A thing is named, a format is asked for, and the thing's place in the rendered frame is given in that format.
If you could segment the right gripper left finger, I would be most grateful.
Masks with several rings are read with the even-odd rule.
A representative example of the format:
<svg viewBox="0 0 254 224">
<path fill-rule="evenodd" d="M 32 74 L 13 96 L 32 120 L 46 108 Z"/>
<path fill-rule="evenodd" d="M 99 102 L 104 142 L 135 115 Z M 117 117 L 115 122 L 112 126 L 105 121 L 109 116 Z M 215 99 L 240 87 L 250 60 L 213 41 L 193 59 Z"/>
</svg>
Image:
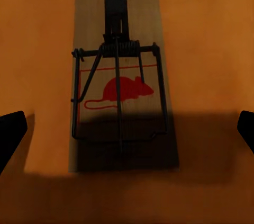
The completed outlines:
<svg viewBox="0 0 254 224">
<path fill-rule="evenodd" d="M 27 130 L 28 125 L 23 111 L 0 117 L 0 175 Z"/>
</svg>

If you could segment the mousetrap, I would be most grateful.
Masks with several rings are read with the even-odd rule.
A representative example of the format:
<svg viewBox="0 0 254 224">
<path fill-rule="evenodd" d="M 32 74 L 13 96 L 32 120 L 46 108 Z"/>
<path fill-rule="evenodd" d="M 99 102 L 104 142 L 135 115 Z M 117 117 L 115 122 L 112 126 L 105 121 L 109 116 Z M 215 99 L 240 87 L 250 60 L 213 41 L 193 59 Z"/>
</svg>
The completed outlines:
<svg viewBox="0 0 254 224">
<path fill-rule="evenodd" d="M 75 0 L 68 172 L 178 168 L 159 0 Z"/>
</svg>

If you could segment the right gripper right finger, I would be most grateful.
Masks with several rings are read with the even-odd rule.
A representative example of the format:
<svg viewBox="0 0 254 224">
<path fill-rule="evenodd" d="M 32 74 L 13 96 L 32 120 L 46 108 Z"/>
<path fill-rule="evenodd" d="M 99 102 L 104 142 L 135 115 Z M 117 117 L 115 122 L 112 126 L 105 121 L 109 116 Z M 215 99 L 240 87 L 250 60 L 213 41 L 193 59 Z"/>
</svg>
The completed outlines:
<svg viewBox="0 0 254 224">
<path fill-rule="evenodd" d="M 254 113 L 242 111 L 237 125 L 237 130 L 254 153 Z"/>
</svg>

